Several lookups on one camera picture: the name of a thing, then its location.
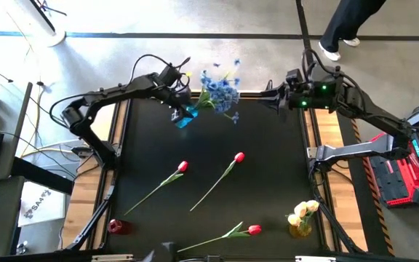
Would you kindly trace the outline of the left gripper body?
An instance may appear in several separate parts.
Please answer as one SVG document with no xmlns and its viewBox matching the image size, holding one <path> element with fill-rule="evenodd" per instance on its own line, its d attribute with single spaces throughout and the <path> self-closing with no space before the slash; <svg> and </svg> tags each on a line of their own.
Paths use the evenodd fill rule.
<svg viewBox="0 0 419 262">
<path fill-rule="evenodd" d="M 168 94 L 164 99 L 164 103 L 174 110 L 171 115 L 172 122 L 179 122 L 184 118 L 192 117 L 191 112 L 187 109 L 188 106 L 192 105 L 191 91 L 188 87 L 180 90 L 168 88 Z"/>
</svg>

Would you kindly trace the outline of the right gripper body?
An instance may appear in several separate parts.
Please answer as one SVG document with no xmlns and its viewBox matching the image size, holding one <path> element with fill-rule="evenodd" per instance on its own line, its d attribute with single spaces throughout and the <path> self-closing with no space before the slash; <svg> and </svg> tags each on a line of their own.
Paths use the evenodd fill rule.
<svg viewBox="0 0 419 262">
<path fill-rule="evenodd" d="M 285 100 L 289 109 L 307 107 L 308 99 L 305 94 L 307 86 L 305 83 L 285 84 Z"/>
</svg>

